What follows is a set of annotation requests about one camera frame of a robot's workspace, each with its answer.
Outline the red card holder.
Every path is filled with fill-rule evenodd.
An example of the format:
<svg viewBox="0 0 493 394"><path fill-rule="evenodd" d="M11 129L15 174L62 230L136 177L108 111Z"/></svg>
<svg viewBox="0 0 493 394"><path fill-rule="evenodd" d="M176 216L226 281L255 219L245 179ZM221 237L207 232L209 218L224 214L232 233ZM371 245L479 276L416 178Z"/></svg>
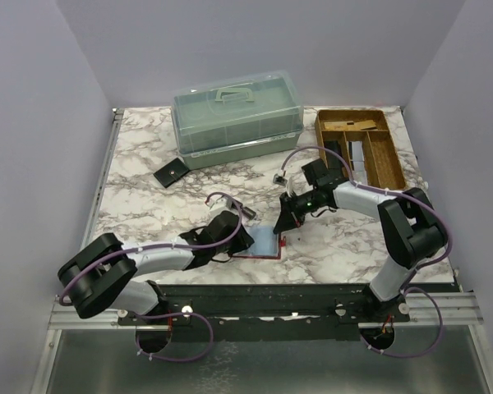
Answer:
<svg viewBox="0 0 493 394"><path fill-rule="evenodd" d="M234 254L237 259L269 259L279 260L282 250L286 246L285 236L261 237L255 239L254 244L245 251Z"/></svg>

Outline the light blue card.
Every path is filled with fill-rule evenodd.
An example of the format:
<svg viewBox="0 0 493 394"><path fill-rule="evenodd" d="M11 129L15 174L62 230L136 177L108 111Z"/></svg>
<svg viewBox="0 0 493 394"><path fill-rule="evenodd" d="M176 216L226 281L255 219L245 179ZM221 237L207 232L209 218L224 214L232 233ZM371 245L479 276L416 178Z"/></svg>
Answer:
<svg viewBox="0 0 493 394"><path fill-rule="evenodd" d="M279 236L272 226L259 225L247 228L254 243L246 251L246 256L255 258L275 258L279 255Z"/></svg>

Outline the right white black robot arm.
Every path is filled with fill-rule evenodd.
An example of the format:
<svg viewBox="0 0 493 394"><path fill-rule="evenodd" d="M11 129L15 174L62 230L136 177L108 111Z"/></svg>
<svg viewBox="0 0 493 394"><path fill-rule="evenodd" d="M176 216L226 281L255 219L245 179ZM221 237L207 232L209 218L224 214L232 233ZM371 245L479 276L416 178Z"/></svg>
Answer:
<svg viewBox="0 0 493 394"><path fill-rule="evenodd" d="M351 210L379 220L388 255L362 291L361 310L373 322L382 320L422 261L449 245L448 229L419 188L388 192L357 186L348 178L336 177L320 159L303 166L302 171L312 189L302 195L285 191L279 196L280 214L273 233L299 228L306 215L320 208Z"/></svg>

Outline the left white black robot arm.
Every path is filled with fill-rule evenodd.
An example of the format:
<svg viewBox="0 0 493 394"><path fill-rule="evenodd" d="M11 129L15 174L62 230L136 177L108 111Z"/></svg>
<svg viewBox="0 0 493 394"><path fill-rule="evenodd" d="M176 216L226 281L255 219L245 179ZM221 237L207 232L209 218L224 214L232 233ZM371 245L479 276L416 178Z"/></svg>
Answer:
<svg viewBox="0 0 493 394"><path fill-rule="evenodd" d="M69 298L62 305L73 306L83 319L106 309L124 309L156 324L169 311L168 301L155 282L138 282L137 277L199 268L218 254L232 257L254 243L239 217L228 210L170 242L146 242L125 250L113 233L104 233L58 270L62 295Z"/></svg>

